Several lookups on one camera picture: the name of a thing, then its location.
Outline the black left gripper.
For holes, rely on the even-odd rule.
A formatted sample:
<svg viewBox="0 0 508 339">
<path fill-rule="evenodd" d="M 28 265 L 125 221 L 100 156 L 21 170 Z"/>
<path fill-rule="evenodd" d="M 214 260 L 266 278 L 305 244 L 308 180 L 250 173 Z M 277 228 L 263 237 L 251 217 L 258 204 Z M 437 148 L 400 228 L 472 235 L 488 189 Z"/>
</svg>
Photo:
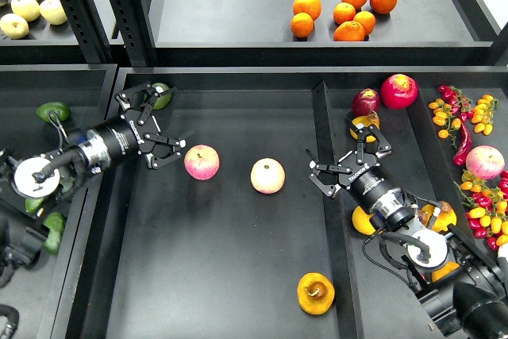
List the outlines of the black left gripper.
<svg viewBox="0 0 508 339">
<path fill-rule="evenodd" d="M 169 91 L 173 95 L 176 88 L 170 87 Z M 161 136 L 158 122 L 152 115 L 158 97 L 150 82 L 115 95 L 124 111 L 92 128 L 92 152 L 101 163 L 119 163 L 135 155 L 144 155 L 148 169 L 157 170 L 182 158 L 181 149 L 186 147 L 186 139 L 194 135 L 194 130 L 177 138 Z M 159 147 L 167 149 L 165 156 L 154 153 Z"/>
</svg>

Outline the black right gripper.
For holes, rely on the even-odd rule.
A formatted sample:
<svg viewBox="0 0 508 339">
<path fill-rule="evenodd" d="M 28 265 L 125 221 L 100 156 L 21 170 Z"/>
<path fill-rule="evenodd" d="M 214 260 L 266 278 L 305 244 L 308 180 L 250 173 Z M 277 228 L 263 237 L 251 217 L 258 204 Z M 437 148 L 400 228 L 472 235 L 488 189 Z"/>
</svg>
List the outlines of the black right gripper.
<svg viewBox="0 0 508 339">
<path fill-rule="evenodd" d="M 358 138 L 355 147 L 339 160 L 339 164 L 322 163 L 309 149 L 309 180 L 328 198 L 335 198 L 340 190 L 347 190 L 368 214 L 383 218 L 406 218 L 401 187 L 381 167 L 379 161 L 391 154 L 392 146 L 375 125 L 355 127 L 351 116 L 346 117 L 348 129 Z M 373 136 L 376 140 L 367 143 Z"/>
</svg>

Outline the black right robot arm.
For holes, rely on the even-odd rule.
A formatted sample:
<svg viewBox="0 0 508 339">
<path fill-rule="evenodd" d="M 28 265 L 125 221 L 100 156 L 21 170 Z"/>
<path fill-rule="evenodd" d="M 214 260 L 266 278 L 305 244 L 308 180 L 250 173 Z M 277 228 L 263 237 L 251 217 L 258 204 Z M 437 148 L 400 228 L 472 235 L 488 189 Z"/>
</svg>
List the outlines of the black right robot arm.
<svg viewBox="0 0 508 339">
<path fill-rule="evenodd" d="M 455 225 L 433 230 L 445 209 L 402 189 L 380 164 L 391 145 L 378 127 L 354 125 L 356 147 L 335 164 L 310 161 L 310 180 L 329 197 L 347 191 L 374 227 L 386 264 L 400 278 L 444 336 L 507 336 L 507 259 L 493 261 Z"/>
</svg>

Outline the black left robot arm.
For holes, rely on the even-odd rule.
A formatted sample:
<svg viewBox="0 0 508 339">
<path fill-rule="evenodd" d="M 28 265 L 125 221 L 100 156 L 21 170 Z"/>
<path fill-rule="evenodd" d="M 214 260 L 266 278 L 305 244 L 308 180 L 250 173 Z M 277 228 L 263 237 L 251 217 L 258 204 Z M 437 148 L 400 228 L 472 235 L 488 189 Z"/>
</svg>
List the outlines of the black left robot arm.
<svg viewBox="0 0 508 339">
<path fill-rule="evenodd" d="M 180 158 L 184 137 L 161 133 L 154 111 L 164 108 L 176 89 L 163 83 L 143 83 L 116 94 L 121 112 L 87 130 L 65 129 L 70 107 L 47 102 L 38 117 L 58 134 L 56 149 L 23 160 L 8 148 L 1 150 L 1 179 L 35 206 L 21 211 L 1 202 L 1 285 L 5 287 L 19 268 L 32 264 L 43 247 L 59 245 L 63 222 L 56 222 L 54 209 L 70 201 L 88 179 L 109 168 L 143 156 L 151 170 Z"/>
</svg>

